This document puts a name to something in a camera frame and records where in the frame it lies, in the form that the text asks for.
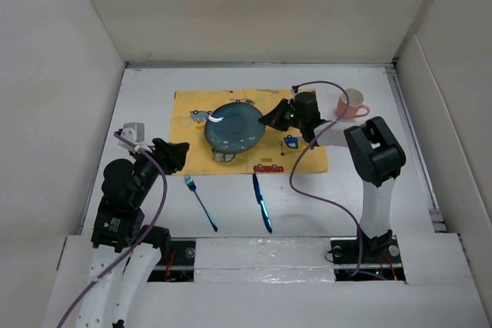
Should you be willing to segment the pink ceramic mug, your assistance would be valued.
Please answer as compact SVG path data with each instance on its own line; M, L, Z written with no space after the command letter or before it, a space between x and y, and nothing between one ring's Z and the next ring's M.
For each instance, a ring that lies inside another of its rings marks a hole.
M338 118L350 120L366 117L370 112L364 104L364 95L357 89L349 88L339 97L335 114Z

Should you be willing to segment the dark teal ceramic plate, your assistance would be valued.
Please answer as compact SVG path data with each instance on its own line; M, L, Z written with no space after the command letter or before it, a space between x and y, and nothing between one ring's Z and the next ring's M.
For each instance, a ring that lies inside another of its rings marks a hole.
M204 126L206 141L216 151L240 154L255 147L263 138L262 113L243 102L224 104L211 113Z

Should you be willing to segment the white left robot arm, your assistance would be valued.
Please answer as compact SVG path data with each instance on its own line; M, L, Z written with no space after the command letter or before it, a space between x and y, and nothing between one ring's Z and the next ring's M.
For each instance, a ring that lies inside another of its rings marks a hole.
M91 236L89 285L75 303L78 327L127 327L138 294L153 269L172 255L171 235L157 226L160 203L149 224L141 206L158 178L180 171L190 147L155 138L150 146L115 132L132 159L117 159L104 169L103 196Z

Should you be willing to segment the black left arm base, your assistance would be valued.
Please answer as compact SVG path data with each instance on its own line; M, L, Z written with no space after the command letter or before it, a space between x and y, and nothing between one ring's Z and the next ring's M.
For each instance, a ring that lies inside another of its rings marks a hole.
M151 271L148 282L193 282L195 256L196 239L172 239L170 251Z

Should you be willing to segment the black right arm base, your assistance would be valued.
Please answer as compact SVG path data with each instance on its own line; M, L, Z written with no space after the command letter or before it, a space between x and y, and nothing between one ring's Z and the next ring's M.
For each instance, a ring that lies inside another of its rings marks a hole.
M369 240L359 237L333 237L324 258L334 267L337 282L405 281L397 238L387 235Z

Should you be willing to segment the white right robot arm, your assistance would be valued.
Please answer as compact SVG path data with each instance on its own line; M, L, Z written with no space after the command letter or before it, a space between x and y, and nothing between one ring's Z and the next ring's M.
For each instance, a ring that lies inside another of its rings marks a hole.
M393 236L390 226L391 198L406 155L386 121L377 116L356 125L359 112L370 109L355 89L341 93L332 121L321 117L317 99L310 91L283 99L258 121L277 131L296 128L310 146L338 146L349 150L354 168L363 183L363 210L359 226L362 237L355 243L357 256L374 261Z

